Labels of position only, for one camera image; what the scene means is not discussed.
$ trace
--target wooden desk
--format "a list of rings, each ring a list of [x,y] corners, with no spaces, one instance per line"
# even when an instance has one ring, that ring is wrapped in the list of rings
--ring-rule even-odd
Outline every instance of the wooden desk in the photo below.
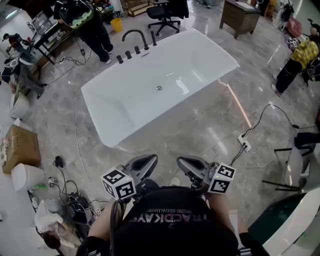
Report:
[[[236,0],[225,0],[220,23],[220,29],[225,23],[235,30],[234,39],[237,39],[240,34],[248,32],[252,34],[261,12],[252,5],[250,5],[252,8],[246,8],[238,3]]]

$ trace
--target black pants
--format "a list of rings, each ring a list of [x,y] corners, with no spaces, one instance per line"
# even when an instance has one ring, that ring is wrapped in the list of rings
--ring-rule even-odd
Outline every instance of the black pants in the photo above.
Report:
[[[296,76],[301,72],[302,65],[300,62],[289,59],[284,68],[278,74],[276,81],[276,89],[279,93],[283,93],[289,85],[294,81]]]
[[[103,19],[98,11],[95,11],[94,17],[79,27],[76,32],[99,56],[101,62],[109,60],[107,51],[111,52],[114,46],[110,42],[108,32],[103,25]]]

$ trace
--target green object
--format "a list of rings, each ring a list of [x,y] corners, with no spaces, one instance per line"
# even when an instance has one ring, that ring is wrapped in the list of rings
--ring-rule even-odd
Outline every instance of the green object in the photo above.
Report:
[[[46,189],[47,186],[46,185],[35,185],[34,186],[36,189]]]
[[[297,193],[270,204],[248,228],[249,233],[263,245],[289,218],[305,195]]]

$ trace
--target yellow jacket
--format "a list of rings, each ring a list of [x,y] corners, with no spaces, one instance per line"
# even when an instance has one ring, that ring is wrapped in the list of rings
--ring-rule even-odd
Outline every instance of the yellow jacket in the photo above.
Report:
[[[291,55],[291,59],[301,63],[302,70],[306,69],[308,63],[312,62],[319,54],[317,44],[309,39],[302,42]]]

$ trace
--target toilet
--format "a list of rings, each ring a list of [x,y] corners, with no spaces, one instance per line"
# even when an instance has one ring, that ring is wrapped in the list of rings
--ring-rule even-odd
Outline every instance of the toilet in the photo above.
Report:
[[[11,177],[15,191],[32,190],[46,179],[44,170],[23,163],[12,169]]]
[[[9,115],[12,118],[23,119],[30,107],[30,101],[21,92],[13,94],[9,105]]]

